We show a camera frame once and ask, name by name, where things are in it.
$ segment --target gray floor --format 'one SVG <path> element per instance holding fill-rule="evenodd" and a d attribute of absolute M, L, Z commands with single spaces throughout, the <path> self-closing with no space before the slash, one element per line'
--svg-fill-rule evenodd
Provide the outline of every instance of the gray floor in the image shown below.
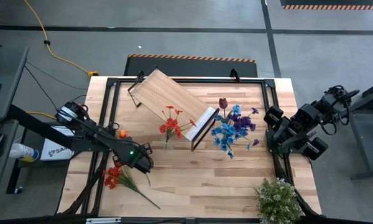
<path fill-rule="evenodd" d="M 50 26 L 182 27 L 265 29 L 259 0 L 30 0 Z M 273 29 L 373 30 L 373 11 L 286 11 L 267 0 Z M 0 1 L 0 24 L 37 25 L 23 1 Z M 172 54 L 253 58 L 260 77 L 273 77 L 267 34 L 175 32 L 48 32 L 58 55 L 102 75 L 121 75 L 128 54 Z M 39 31 L 0 30 L 0 44 L 27 45 L 28 60 L 57 78 L 81 88 L 89 78 L 79 69 L 52 58 Z M 282 77 L 291 78 L 297 103 L 311 103 L 333 85 L 365 90 L 373 85 L 373 35 L 274 35 Z M 83 94 L 32 68 L 56 105 Z M 15 104 L 29 111 L 54 114 L 30 75 L 24 72 Z M 313 162 L 323 214 L 373 222 L 373 180 L 351 182 L 364 171 L 349 126 L 336 136 L 318 130 L 329 149 Z M 24 170 L 20 195 L 4 195 L 12 162 L 0 190 L 0 219 L 54 214 L 67 167 Z"/>

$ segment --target orange object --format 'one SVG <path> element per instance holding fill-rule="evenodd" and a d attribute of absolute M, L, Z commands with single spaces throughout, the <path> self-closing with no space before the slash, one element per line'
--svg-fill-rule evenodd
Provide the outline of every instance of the orange object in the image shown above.
<path fill-rule="evenodd" d="M 125 130 L 120 130 L 119 137 L 120 137 L 121 139 L 127 137 L 126 131 L 125 131 Z"/>

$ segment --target potted plant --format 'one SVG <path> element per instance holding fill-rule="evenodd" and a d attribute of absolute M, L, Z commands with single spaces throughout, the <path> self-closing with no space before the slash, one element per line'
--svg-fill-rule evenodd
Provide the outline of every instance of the potted plant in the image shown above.
<path fill-rule="evenodd" d="M 295 188 L 285 180 L 264 178 L 255 192 L 259 201 L 259 217 L 263 223 L 294 224 L 300 219 L 302 211 L 296 199 Z"/>

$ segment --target caution tape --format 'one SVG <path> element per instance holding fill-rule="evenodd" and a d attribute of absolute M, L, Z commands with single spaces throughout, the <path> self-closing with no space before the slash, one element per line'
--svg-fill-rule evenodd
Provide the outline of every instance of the caution tape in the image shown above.
<path fill-rule="evenodd" d="M 357 5 L 286 5 L 283 9 L 308 9 L 308 10 L 373 10 L 373 6 Z"/>
<path fill-rule="evenodd" d="M 190 60 L 215 60 L 215 61 L 252 62 L 252 63 L 256 62 L 256 60 L 253 60 L 253 59 L 243 59 L 243 58 L 198 57 L 198 56 L 179 56 L 179 55 L 130 54 L 127 57 L 173 58 L 173 59 L 190 59 Z"/>

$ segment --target wooden tabletop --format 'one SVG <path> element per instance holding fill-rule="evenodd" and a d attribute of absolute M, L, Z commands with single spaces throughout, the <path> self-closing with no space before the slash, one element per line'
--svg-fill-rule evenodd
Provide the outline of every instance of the wooden tabletop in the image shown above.
<path fill-rule="evenodd" d="M 97 121 L 101 111 L 106 79 L 92 77 L 85 104 L 90 117 Z M 297 111 L 291 79 L 276 78 L 279 105 L 285 116 Z M 100 216 L 112 217 L 211 217 L 211 218 L 256 218 L 257 201 L 254 187 L 258 187 L 264 177 L 275 175 L 272 157 L 265 141 L 264 102 L 260 85 L 182 83 L 189 92 L 213 108 L 218 107 L 219 98 L 227 98 L 229 107 L 239 104 L 242 115 L 248 115 L 251 108 L 260 113 L 252 115 L 257 125 L 256 131 L 249 132 L 249 139 L 259 139 L 260 144 L 247 151 L 244 146 L 234 146 L 234 159 L 213 145 L 213 137 L 207 135 L 194 152 L 185 138 L 174 140 L 174 150 L 164 151 L 160 142 L 159 125 L 163 121 L 144 105 L 136 108 L 128 95 L 131 84 L 121 85 L 115 122 L 125 129 L 133 140 L 149 142 L 154 150 L 151 155 L 155 167 L 147 177 L 138 170 L 131 174 L 138 188 L 148 198 L 161 207 L 159 210 L 140 195 L 124 187 L 110 190 L 104 187 Z M 113 91 L 109 97 L 109 117 Z M 92 153 L 82 152 L 70 161 L 58 212 L 66 210 L 77 198 L 86 184 Z M 308 159 L 299 155 L 290 156 L 295 186 L 311 208 L 321 213 L 315 182 Z M 113 166 L 112 159 L 108 168 Z M 95 189 L 92 191 L 90 208 Z"/>

